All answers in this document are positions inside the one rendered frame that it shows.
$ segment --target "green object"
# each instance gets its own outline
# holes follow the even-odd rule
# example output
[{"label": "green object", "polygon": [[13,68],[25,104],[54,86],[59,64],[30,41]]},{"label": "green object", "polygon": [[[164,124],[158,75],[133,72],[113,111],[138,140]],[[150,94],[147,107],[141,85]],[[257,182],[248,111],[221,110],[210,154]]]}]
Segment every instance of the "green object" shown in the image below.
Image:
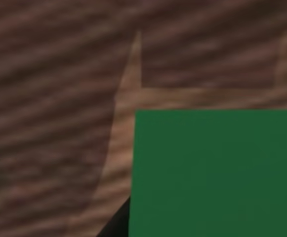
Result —
[{"label": "green object", "polygon": [[138,111],[130,237],[287,237],[287,110]]}]

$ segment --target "brown textured surface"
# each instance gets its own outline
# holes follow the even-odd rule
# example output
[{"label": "brown textured surface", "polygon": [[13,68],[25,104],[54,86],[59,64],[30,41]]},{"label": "brown textured surface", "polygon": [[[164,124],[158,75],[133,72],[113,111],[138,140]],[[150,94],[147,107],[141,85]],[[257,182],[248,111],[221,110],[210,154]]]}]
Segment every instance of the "brown textured surface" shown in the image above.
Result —
[{"label": "brown textured surface", "polygon": [[94,237],[129,195],[137,108],[287,108],[287,26],[271,89],[142,88],[140,36],[119,85],[132,8],[98,2],[0,1],[0,237]]}]

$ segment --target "green rectangle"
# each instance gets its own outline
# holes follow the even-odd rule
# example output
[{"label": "green rectangle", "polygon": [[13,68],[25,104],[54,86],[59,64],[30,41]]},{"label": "green rectangle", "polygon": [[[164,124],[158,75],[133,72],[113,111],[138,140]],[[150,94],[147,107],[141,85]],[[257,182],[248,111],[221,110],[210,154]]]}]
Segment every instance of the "green rectangle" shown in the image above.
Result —
[{"label": "green rectangle", "polygon": [[130,237],[287,237],[287,110],[138,111]]}]

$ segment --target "green panel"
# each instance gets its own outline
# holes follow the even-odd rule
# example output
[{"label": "green panel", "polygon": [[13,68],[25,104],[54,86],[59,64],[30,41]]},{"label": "green panel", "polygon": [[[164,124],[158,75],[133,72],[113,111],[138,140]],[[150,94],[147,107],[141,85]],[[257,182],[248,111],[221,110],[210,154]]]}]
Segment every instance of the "green panel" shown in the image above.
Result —
[{"label": "green panel", "polygon": [[287,110],[138,111],[130,237],[287,237]]}]

